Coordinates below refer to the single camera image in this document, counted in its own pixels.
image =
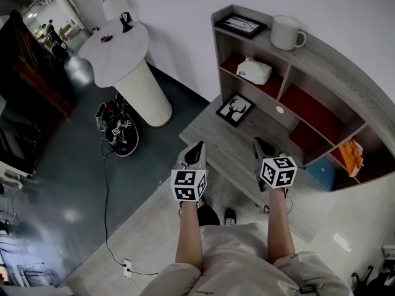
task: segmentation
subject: dark green floor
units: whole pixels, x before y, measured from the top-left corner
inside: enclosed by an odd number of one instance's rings
[[[66,67],[78,106],[52,138],[33,179],[14,199],[18,237],[13,233],[5,238],[14,245],[0,245],[9,251],[2,252],[8,264],[45,262],[55,285],[104,242],[106,186],[99,148],[102,133],[96,128],[94,115],[99,104],[116,93],[114,88],[94,85],[91,67],[84,60],[72,57]],[[173,107],[173,117],[163,128],[152,128],[139,119],[141,139],[136,151],[129,157],[111,155],[107,159],[110,234],[170,176],[178,153],[185,148],[178,134],[207,105],[187,87],[152,70]],[[0,202],[10,220],[12,196],[7,190]]]

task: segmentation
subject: power strip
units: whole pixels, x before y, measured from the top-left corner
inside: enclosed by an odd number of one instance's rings
[[[131,271],[131,261],[128,259],[123,259],[123,264],[125,265],[123,267],[123,275],[127,281],[131,281],[131,272],[129,272]]]

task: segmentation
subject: floor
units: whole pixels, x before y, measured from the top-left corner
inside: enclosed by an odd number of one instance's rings
[[[316,252],[350,286],[351,274],[354,271],[364,273],[368,265],[375,266],[374,278],[382,262],[381,246],[395,243],[394,183],[395,175],[391,175],[332,193],[336,204],[327,222],[309,244],[293,235],[296,250]],[[209,168],[205,197],[219,217],[223,216],[225,207],[233,207],[238,224],[257,223],[262,232],[267,233],[268,215],[261,214],[259,207],[213,168]],[[131,260],[133,270],[143,273],[155,273],[173,262],[180,227],[178,209],[168,179],[110,238],[109,245],[115,257],[120,261]],[[134,274],[137,287],[126,281],[123,268],[111,259],[102,245],[66,284],[79,296],[131,296],[138,295],[151,279]]]
[[[76,94],[76,109],[51,139],[32,180],[21,192],[7,189],[0,209],[14,231],[1,239],[8,264],[44,262],[55,285],[76,270],[104,242],[106,187],[95,114],[114,88],[94,84],[90,64],[73,56],[65,66]],[[107,224],[111,235],[165,181],[185,144],[182,129],[207,105],[187,87],[153,68],[173,107],[163,128],[138,123],[140,144],[129,157],[107,159],[110,200]]]

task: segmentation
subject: black picture frame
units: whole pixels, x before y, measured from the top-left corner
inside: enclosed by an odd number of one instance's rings
[[[246,110],[243,112],[243,114],[240,116],[240,118],[238,120],[234,120],[232,119],[232,116],[234,113],[232,113],[231,115],[229,115],[229,113],[227,113],[226,115],[223,115],[221,113],[221,111],[230,104],[230,102],[235,98],[235,96],[239,96],[240,98],[242,98],[243,100],[245,100],[246,102],[248,102],[250,104],[250,106],[248,108],[246,108]],[[246,97],[242,96],[239,92],[234,92],[226,101],[224,104],[222,104],[222,106],[215,112],[219,117],[223,118],[225,121],[227,121],[230,125],[233,125],[234,127],[237,127],[242,120],[247,116],[247,114],[254,108],[255,104],[253,102],[251,102],[249,99],[247,99]]]
[[[230,25],[227,23],[227,21],[228,21],[229,19],[233,18],[233,17],[236,17],[236,18],[239,18],[239,19],[243,19],[243,20],[252,22],[252,23],[254,23],[254,24],[257,25],[257,28],[255,28],[255,29],[254,29],[253,31],[251,31],[251,32],[246,32],[246,31],[240,30],[240,29],[238,29],[238,28],[232,27],[232,26],[230,26]],[[228,16],[222,18],[221,20],[219,20],[218,22],[215,23],[215,26],[216,26],[216,27],[219,27],[219,28],[223,28],[224,30],[230,31],[230,32],[232,32],[232,33],[239,34],[239,35],[241,35],[241,36],[243,36],[243,37],[246,37],[246,38],[249,38],[249,39],[255,37],[256,34],[260,33],[260,32],[263,31],[265,28],[267,28],[267,25],[266,25],[266,24],[260,23],[260,22],[258,22],[258,21],[255,21],[255,20],[251,19],[251,18],[247,18],[247,17],[245,17],[245,16],[243,16],[243,15],[239,15],[239,14],[236,14],[236,13],[231,13],[230,15],[228,15]]]

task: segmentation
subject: picture frame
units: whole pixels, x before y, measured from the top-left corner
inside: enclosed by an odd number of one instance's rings
[[[249,99],[234,92],[215,113],[230,125],[237,127],[254,106]]]
[[[222,18],[215,23],[215,26],[249,39],[255,37],[256,34],[267,28],[266,24],[236,13],[231,13]]]

